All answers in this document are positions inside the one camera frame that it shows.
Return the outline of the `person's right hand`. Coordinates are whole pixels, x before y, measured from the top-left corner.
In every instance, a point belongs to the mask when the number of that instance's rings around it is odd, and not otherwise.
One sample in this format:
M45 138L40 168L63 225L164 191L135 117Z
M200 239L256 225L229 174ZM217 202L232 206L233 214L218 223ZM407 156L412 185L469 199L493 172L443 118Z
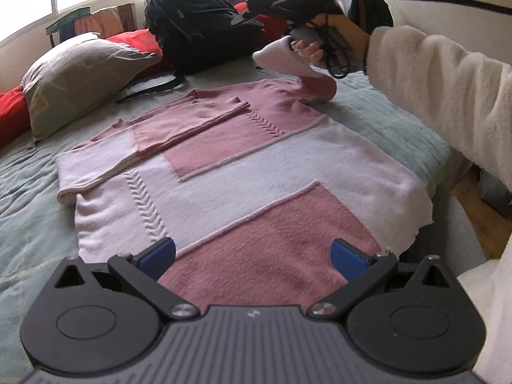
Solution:
M309 64L348 73L364 69L370 35L344 15L318 14L290 36L292 49Z

